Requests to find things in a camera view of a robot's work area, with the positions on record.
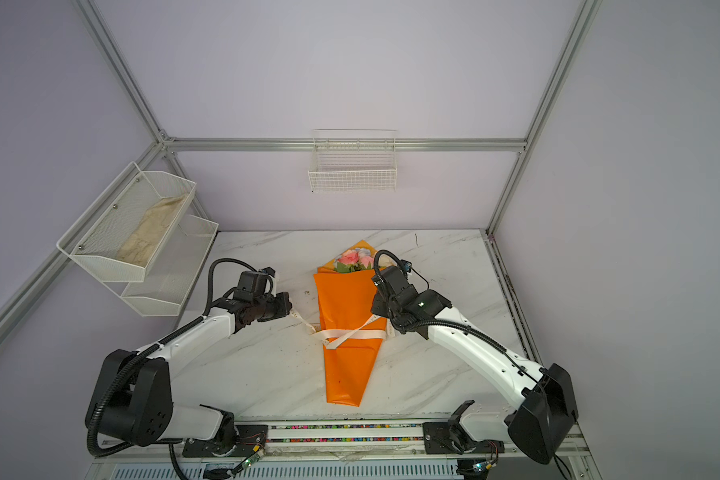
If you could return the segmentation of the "orange wrapping paper sheet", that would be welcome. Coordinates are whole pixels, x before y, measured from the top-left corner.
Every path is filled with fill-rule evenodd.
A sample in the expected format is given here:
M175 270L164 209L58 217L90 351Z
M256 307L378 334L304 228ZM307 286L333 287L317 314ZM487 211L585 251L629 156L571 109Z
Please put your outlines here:
M359 256L374 257L376 253L365 241L347 250L352 249L357 250ZM371 305L376 293L372 282L374 270L362 268L352 273L337 272L335 263L343 253L319 267L314 274L319 308L318 330L355 329L373 315ZM387 319L381 317L369 329L383 329L386 323ZM383 342L349 340L336 350L323 347L327 402L351 407L361 405Z

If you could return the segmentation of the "cream printed ribbon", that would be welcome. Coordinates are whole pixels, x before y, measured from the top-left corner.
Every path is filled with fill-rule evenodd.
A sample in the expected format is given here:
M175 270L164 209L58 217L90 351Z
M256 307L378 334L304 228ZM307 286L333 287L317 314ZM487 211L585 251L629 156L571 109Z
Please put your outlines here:
M386 323L383 329L369 329L369 326L381 320L381 317L371 315L360 327L355 329L324 329L318 330L315 325L307 322L298 311L293 309L290 316L299 320L308 330L310 338L319 342L327 350L336 350L349 340L387 340L393 337L391 326Z

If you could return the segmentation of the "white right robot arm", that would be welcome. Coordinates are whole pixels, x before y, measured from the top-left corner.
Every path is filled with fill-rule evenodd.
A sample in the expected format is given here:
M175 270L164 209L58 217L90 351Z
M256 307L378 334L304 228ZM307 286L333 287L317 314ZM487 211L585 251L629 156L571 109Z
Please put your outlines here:
M417 291L408 280L414 270L388 250L376 253L371 312L388 319L401 334L414 332L449 350L481 374L512 408L504 419L512 443L537 463L555 461L578 421L570 374L556 363L544 367L505 347L439 292Z

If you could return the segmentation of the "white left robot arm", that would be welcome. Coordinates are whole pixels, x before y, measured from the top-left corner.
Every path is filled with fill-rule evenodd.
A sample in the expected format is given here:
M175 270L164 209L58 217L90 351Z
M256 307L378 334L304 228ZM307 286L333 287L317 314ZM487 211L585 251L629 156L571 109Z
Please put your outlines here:
M290 315L286 292L275 290L276 272L242 267L235 286L214 294L215 273L224 259L211 263L205 306L184 326L138 350L117 349L103 360L84 423L86 448L94 458L105 458L134 447L165 445L178 478L185 478L175 447L194 441L208 454L226 457L241 444L233 413L209 405L180 405L173 380L206 350L243 328Z

